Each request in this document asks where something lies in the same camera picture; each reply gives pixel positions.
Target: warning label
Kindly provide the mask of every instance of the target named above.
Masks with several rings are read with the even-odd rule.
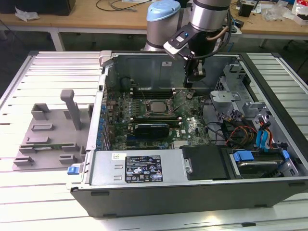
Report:
[[[127,156],[125,170],[126,183],[163,181],[162,163],[159,155]]]

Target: black cable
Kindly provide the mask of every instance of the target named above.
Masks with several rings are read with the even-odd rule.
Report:
[[[9,29],[9,27],[1,19],[0,22],[13,34],[15,38],[17,38],[25,47],[27,47],[25,43],[11,29]]]
[[[296,71],[296,73],[299,72],[299,70],[303,67],[303,65],[305,64],[305,62],[307,62],[308,58],[306,58],[303,63],[299,66],[298,70]]]
[[[152,0],[148,0],[148,1],[145,1],[145,2],[140,2],[140,3],[138,3],[138,4],[135,4],[135,5],[132,5],[132,6],[128,6],[128,7],[125,7],[125,8],[121,8],[121,9],[118,9],[118,10],[108,10],[108,9],[104,9],[104,8],[99,7],[99,6],[98,6],[98,3],[100,3],[101,1],[102,1],[102,0],[98,0],[98,2],[96,3],[96,7],[97,7],[98,9],[102,10],[102,11],[122,11],[122,10],[126,10],[126,9],[128,9],[128,8],[132,8],[132,7],[134,7],[134,6],[138,6],[138,5],[141,5],[141,4],[145,4],[145,3],[150,2],[150,1],[152,1]]]
[[[191,57],[192,59],[205,59],[205,58],[211,57],[211,56],[217,54],[218,52],[220,52],[222,49],[224,49],[227,46],[227,44],[230,41],[231,31],[232,31],[232,18],[231,18],[230,8],[228,10],[227,18],[228,18],[228,27],[229,27],[227,40],[216,51],[213,51],[210,54],[205,54],[205,55],[201,55],[201,56],[193,56],[193,57]]]

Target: cable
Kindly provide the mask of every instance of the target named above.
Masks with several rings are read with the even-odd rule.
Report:
[[[171,113],[173,113],[173,112],[175,112],[176,110],[178,110],[181,106],[183,106],[184,104],[186,103],[186,101],[184,102],[184,103],[182,103],[181,105],[179,105],[178,107],[176,107],[175,109],[173,109],[173,111],[171,112]]]
[[[114,6],[113,4],[116,3],[116,2],[119,2],[121,0],[116,0],[116,1],[113,1],[113,2],[108,2],[109,6],[111,6],[113,9],[115,10],[120,10],[121,8],[119,7],[116,7]],[[133,11],[133,12],[136,12],[137,10],[133,9],[133,8],[128,8],[128,9],[125,9],[124,11]]]
[[[225,42],[223,42],[223,44],[216,50],[216,51],[213,51],[209,54],[205,54],[205,55],[202,55],[202,56],[192,56],[190,58],[192,59],[205,59],[205,58],[208,58],[208,57],[211,57],[215,54],[217,54],[218,52],[220,52],[222,49],[224,49],[226,47],[226,45],[229,43],[230,41],[230,38],[231,38],[231,31],[232,31],[232,19],[231,19],[231,12],[230,12],[230,8],[228,10],[228,14],[227,14],[227,18],[228,18],[228,27],[229,27],[229,32],[228,32],[228,37],[227,37],[227,40]]]
[[[132,5],[132,6],[128,6],[128,7],[125,7],[125,8],[119,8],[118,10],[109,10],[109,9],[104,9],[104,8],[101,8],[98,6],[98,3],[100,3],[102,0],[98,0],[97,3],[96,3],[96,7],[102,11],[109,11],[109,12],[112,12],[112,11],[123,11],[123,10],[126,10],[126,9],[129,9],[129,8],[132,8],[134,6],[138,6],[138,5],[141,5],[141,4],[145,4],[147,2],[151,2],[152,0],[148,0],[148,1],[145,1],[145,2],[140,2],[138,4],[135,4],[135,5]]]
[[[302,64],[301,64],[301,65],[299,66],[299,68],[297,69],[296,73],[299,72],[299,70],[303,67],[303,65],[305,64],[305,62],[307,62],[307,60],[308,60],[308,58],[306,58],[306,59],[302,62]]]
[[[17,38],[25,47],[27,47],[25,43],[16,35],[16,33],[13,33],[13,31],[9,29],[8,26],[1,19],[0,19],[0,22],[13,34],[15,38]]]

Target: white desk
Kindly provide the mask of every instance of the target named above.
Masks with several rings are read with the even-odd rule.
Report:
[[[96,94],[98,56],[99,52],[40,52],[28,56],[0,100],[0,230],[283,231],[308,227],[308,193],[295,195],[274,208],[104,220],[89,217],[74,200],[65,187],[66,171],[13,172],[13,159],[32,118],[33,103],[65,108],[59,95],[63,88],[69,88],[74,90],[79,108],[87,108]],[[242,223],[256,226],[243,227]]]

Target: wire bundle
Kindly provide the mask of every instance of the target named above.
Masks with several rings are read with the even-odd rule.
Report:
[[[273,138],[274,138],[273,133],[270,131],[269,128],[264,129],[264,131],[266,131],[269,135],[269,147],[273,148]]]
[[[235,132],[237,131],[242,131],[244,133],[244,138],[238,142],[235,141],[232,137],[234,136]],[[238,148],[243,148],[247,145],[249,145],[255,137],[255,134],[257,133],[257,131],[249,126],[238,126],[234,129],[234,131],[231,133],[231,135],[228,137],[225,145],[227,146],[228,143],[233,143],[234,146],[232,147],[232,149],[238,149]]]

